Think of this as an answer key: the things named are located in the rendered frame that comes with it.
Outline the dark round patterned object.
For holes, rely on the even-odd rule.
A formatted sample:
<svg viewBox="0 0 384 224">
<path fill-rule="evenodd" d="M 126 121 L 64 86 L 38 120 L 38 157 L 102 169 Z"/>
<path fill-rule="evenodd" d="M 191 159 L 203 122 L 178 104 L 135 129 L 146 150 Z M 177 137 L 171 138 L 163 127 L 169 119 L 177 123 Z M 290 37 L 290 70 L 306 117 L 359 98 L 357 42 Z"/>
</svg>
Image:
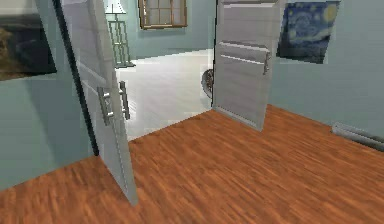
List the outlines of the dark round patterned object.
<svg viewBox="0 0 384 224">
<path fill-rule="evenodd" d="M 213 76 L 214 76 L 214 70 L 213 69 L 207 69 L 201 77 L 201 85 L 202 89 L 205 92 L 205 94 L 211 98 L 212 97 L 212 89 L 213 89 Z"/>
</svg>

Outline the grey room door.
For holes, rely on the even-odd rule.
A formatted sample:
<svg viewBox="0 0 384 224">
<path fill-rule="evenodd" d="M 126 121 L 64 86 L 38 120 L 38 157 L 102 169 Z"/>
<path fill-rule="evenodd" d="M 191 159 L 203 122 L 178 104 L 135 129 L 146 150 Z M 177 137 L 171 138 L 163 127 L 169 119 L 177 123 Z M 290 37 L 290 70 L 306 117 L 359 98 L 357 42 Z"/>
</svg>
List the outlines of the grey room door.
<svg viewBox="0 0 384 224">
<path fill-rule="evenodd" d="M 286 0 L 218 0 L 212 108 L 263 129 Z"/>
<path fill-rule="evenodd" d="M 138 203 L 126 119 L 119 94 L 103 0 L 61 0 L 99 155 L 132 205 Z M 104 124 L 97 88 L 110 94 L 111 123 Z"/>
</svg>

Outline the wooden framed window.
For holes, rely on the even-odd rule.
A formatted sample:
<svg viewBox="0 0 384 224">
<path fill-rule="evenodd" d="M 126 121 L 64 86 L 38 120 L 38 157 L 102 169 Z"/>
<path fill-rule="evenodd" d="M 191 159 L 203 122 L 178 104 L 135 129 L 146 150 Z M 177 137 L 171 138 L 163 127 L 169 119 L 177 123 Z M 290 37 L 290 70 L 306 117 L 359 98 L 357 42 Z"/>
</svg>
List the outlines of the wooden framed window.
<svg viewBox="0 0 384 224">
<path fill-rule="evenodd" d="M 186 0 L 138 0 L 140 28 L 187 27 Z"/>
</svg>

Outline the white floor lamp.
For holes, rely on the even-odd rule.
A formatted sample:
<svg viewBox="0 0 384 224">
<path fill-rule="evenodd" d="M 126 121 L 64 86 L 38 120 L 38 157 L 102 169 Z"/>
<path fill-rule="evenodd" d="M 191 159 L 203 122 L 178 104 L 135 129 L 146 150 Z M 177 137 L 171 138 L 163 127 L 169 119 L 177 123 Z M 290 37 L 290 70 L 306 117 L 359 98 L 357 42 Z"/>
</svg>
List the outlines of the white floor lamp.
<svg viewBox="0 0 384 224">
<path fill-rule="evenodd" d="M 119 16 L 125 13 L 126 11 L 121 5 L 120 0 L 108 0 L 105 14 L 114 16 L 113 20 L 108 21 L 108 27 L 112 41 L 115 67 L 117 69 L 134 67 L 129 54 L 126 23 L 119 19 Z"/>
</svg>

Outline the blue starry night painting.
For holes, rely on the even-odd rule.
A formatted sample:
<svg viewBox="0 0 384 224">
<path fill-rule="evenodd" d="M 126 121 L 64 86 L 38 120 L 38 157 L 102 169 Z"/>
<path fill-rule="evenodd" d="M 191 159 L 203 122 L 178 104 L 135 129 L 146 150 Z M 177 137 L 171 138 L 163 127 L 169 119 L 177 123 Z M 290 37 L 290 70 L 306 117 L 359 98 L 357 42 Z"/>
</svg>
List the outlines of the blue starry night painting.
<svg viewBox="0 0 384 224">
<path fill-rule="evenodd" d="M 339 1 L 287 3 L 277 56 L 323 64 L 339 5 Z"/>
</svg>

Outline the grey long flat object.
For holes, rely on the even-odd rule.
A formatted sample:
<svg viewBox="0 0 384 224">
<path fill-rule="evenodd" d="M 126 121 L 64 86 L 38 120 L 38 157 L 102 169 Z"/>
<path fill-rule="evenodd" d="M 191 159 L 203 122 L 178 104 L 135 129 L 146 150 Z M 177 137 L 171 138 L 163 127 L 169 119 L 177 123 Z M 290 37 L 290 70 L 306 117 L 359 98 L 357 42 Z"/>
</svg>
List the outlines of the grey long flat object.
<svg viewBox="0 0 384 224">
<path fill-rule="evenodd" d="M 332 125 L 331 132 L 335 135 L 384 152 L 384 137 L 375 136 L 362 129 L 339 122 Z"/>
</svg>

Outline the dark framed wall picture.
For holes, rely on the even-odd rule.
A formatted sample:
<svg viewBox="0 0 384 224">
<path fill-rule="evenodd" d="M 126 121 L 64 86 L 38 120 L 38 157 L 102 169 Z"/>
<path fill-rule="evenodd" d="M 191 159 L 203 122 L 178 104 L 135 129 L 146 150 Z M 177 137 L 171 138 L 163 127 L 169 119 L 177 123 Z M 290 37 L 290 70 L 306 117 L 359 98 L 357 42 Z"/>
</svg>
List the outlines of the dark framed wall picture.
<svg viewBox="0 0 384 224">
<path fill-rule="evenodd" d="M 55 72 L 36 0 L 0 0 L 0 81 Z"/>
</svg>

